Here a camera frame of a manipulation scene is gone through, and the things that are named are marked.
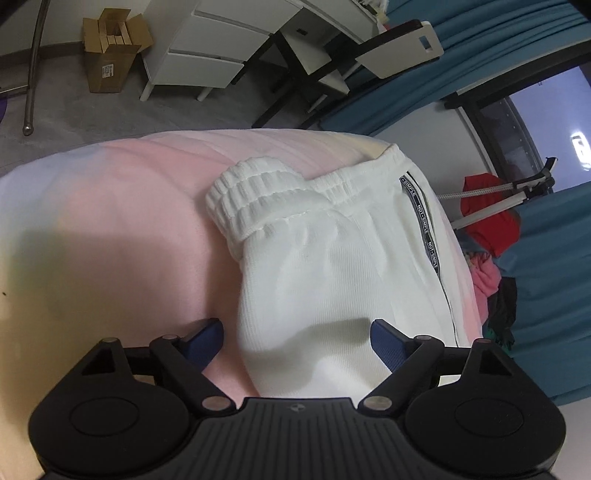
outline label on box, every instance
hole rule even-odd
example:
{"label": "label on box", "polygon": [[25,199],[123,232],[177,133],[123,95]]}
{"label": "label on box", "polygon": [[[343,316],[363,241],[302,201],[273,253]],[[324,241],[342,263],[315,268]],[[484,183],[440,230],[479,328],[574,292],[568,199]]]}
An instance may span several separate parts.
{"label": "label on box", "polygon": [[107,78],[107,77],[112,77],[113,76],[113,67],[115,65],[112,63],[109,63],[108,65],[104,65],[103,66],[103,78]]}

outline window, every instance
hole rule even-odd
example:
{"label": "window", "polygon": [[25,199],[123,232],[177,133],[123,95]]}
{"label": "window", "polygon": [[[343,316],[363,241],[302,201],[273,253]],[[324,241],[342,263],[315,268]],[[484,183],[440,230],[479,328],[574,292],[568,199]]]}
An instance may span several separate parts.
{"label": "window", "polygon": [[591,181],[591,41],[446,99],[464,107],[497,173],[513,181],[557,157],[554,191]]}

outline red cloth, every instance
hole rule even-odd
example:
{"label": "red cloth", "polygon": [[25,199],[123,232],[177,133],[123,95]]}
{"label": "red cloth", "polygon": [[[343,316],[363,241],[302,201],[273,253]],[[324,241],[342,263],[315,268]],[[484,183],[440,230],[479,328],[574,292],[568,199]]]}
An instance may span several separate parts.
{"label": "red cloth", "polygon": [[[501,185],[501,179],[483,173],[481,175],[472,175],[464,180],[464,192],[469,190],[484,189]],[[482,210],[494,203],[503,200],[503,193],[490,193],[462,199],[460,208],[462,215],[467,216]],[[466,233],[470,235],[482,248],[485,248],[495,257],[500,256],[505,250],[519,240],[519,222],[517,214],[506,210],[497,213],[491,217],[485,218],[480,222],[466,227]]]}

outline box flap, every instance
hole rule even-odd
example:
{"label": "box flap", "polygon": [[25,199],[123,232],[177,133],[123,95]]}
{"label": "box flap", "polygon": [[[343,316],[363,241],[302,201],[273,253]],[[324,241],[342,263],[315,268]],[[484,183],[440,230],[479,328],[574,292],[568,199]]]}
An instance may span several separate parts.
{"label": "box flap", "polygon": [[121,36],[123,37],[123,43],[125,45],[131,45],[131,38],[127,33],[127,26],[125,25],[125,22],[119,22],[119,30],[121,31]]}
{"label": "box flap", "polygon": [[129,8],[105,8],[100,14],[99,21],[121,20],[124,21],[131,12]]}
{"label": "box flap", "polygon": [[99,39],[100,39],[100,46],[104,51],[106,51],[106,49],[109,47],[109,41],[107,40],[107,30],[105,27],[105,21],[104,20],[99,20],[98,21],[99,24]]}
{"label": "box flap", "polygon": [[119,45],[116,43],[109,44],[105,53],[137,53],[139,50],[139,45]]}
{"label": "box flap", "polygon": [[127,25],[127,31],[129,32],[131,41],[134,45],[140,45],[138,52],[145,50],[154,43],[142,14],[130,18],[125,24]]}
{"label": "box flap", "polygon": [[91,53],[101,53],[99,23],[94,18],[83,18],[84,50]]}

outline white sweatpants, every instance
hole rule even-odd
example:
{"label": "white sweatpants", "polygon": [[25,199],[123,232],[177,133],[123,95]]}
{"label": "white sweatpants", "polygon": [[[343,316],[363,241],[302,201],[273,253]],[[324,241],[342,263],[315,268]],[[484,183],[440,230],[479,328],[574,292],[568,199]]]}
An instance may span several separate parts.
{"label": "white sweatpants", "polygon": [[466,264],[396,145],[311,181],[251,158],[222,174],[207,207],[241,265],[238,338],[261,395],[359,401],[389,374],[369,344],[376,318],[469,346],[454,258]]}

